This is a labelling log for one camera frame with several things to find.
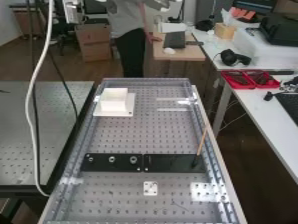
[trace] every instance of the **cardboard box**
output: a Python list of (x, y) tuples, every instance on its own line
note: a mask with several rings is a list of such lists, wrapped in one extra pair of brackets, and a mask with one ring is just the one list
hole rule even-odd
[(85, 62), (111, 59), (109, 43), (93, 43), (81, 46), (82, 60)]
[(231, 40), (235, 33), (235, 27), (226, 26), (223, 23), (215, 24), (215, 35), (224, 40)]
[(111, 58), (109, 26), (105, 24), (78, 25), (75, 34), (85, 62), (109, 60)]

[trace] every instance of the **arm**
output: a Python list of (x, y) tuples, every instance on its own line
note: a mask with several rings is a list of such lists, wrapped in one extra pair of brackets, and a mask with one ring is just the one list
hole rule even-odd
[(143, 3), (138, 3), (138, 6), (139, 6), (141, 15), (142, 15), (143, 31), (145, 31), (145, 34), (146, 34), (146, 39), (147, 39), (147, 41), (150, 42), (150, 44), (151, 44), (153, 41), (162, 41), (161, 38), (154, 37), (154, 36), (150, 34), (150, 32), (149, 32), (147, 22), (146, 22), (146, 10), (145, 10), (145, 5), (143, 5)]

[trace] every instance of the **black keyboard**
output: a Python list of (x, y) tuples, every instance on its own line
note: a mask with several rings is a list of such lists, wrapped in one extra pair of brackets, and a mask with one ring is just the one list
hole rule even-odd
[(163, 48), (182, 49), (185, 48), (185, 45), (185, 32), (174, 32), (166, 34)]
[(275, 95), (279, 103), (282, 104), (286, 112), (288, 113), (291, 119), (298, 125), (298, 94), (276, 94)]

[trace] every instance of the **black pants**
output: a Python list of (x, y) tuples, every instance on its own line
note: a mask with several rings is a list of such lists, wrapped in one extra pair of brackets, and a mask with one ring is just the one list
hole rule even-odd
[(125, 78), (143, 77), (146, 37), (143, 29), (135, 29), (115, 39)]

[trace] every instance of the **metal table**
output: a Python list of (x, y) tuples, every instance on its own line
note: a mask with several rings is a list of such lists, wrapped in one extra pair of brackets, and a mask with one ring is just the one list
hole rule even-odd
[[(67, 82), (78, 114), (91, 93), (93, 82)], [(38, 194), (33, 179), (33, 152), (24, 102), (28, 82), (0, 82), (0, 197)], [(71, 141), (74, 112), (62, 84), (37, 83), (41, 140), (41, 185), (50, 191)]]
[[(146, 172), (145, 166), (139, 172), (81, 171), (89, 153), (195, 154), (207, 123), (187, 79), (107, 79), (97, 95), (106, 87), (135, 93), (134, 116), (93, 117), (94, 100), (40, 224), (244, 224), (210, 127), (200, 155), (204, 172)], [(158, 183), (158, 195), (146, 196), (146, 181)]]

